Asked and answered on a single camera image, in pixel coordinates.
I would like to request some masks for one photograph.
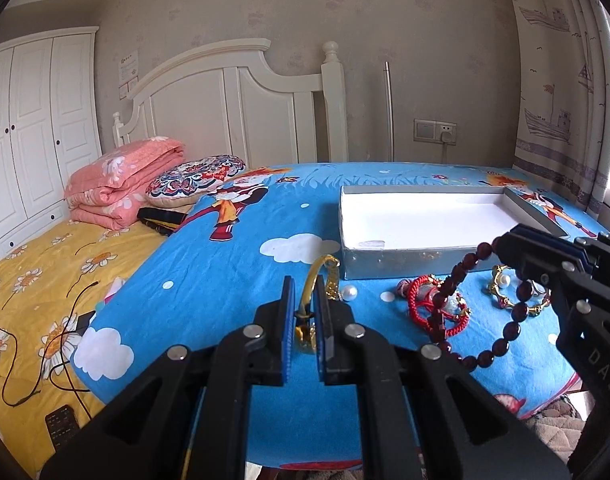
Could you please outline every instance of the gold bracelet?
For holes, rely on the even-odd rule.
[[[506,295],[501,294],[500,287],[498,286],[500,277],[503,275],[503,271],[506,269],[509,269],[509,267],[505,265],[495,265],[492,267],[492,281],[488,285],[488,292],[496,298],[496,301],[498,301],[498,308],[512,310],[514,303],[512,303]],[[545,289],[545,294],[541,300],[541,303],[536,306],[529,306],[527,311],[531,317],[535,317],[538,316],[547,306],[550,306],[549,288]]]
[[[316,326],[314,314],[311,311],[311,295],[314,292],[316,278],[322,267],[327,269],[327,282],[325,283],[325,295],[329,300],[339,300],[338,282],[340,279],[339,268],[341,262],[331,254],[323,254],[318,257],[309,267],[299,309],[296,311],[296,327],[294,336],[297,342],[296,348],[303,353],[316,353]]]

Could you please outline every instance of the white cloud print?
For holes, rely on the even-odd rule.
[[[323,254],[332,254],[341,248],[334,240],[323,240],[311,233],[300,233],[289,238],[272,238],[261,245],[260,253],[273,256],[275,262],[303,262],[312,264]]]
[[[98,381],[102,376],[119,379],[134,362],[134,352],[120,344],[115,328],[94,330],[89,327],[74,352],[74,364]]]

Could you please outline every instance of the headboard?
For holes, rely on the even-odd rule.
[[[127,124],[114,114],[114,141],[169,136],[195,160],[231,153],[248,167],[316,162],[314,92],[323,92],[329,160],[348,160],[345,77],[338,44],[323,45],[320,74],[274,73],[261,38],[229,40],[188,50],[147,73],[128,93]]]

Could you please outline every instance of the white wardrobe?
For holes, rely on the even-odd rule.
[[[67,218],[69,176],[101,155],[96,30],[67,28],[0,44],[0,259]]]

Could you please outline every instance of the blue bedsheet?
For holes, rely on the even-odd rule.
[[[300,291],[317,256],[340,256],[338,198],[343,185],[481,183],[511,186],[570,237],[596,235],[601,229],[514,170],[375,162],[257,171],[203,197],[192,210],[192,221],[134,273],[85,333],[72,359],[76,373],[108,402],[169,346],[215,345],[251,321],[257,306],[279,297],[286,274]],[[454,227],[466,228],[466,223],[455,219]],[[495,308],[493,298],[483,292],[490,277],[489,271],[474,272],[460,286],[473,310],[467,329],[451,338],[453,350],[462,355],[490,348],[509,320],[509,313]],[[358,289],[351,306],[357,322],[393,344],[417,348],[428,338],[407,317],[405,301],[391,300],[389,292],[398,281],[351,282]],[[530,413],[573,376],[554,346],[558,332],[556,316],[547,308],[523,323],[508,355],[490,368],[477,369],[474,377],[491,393],[504,395],[518,415]],[[287,386],[254,387],[252,397],[248,460],[279,466],[360,458],[354,388],[323,387],[314,356],[294,351]]]

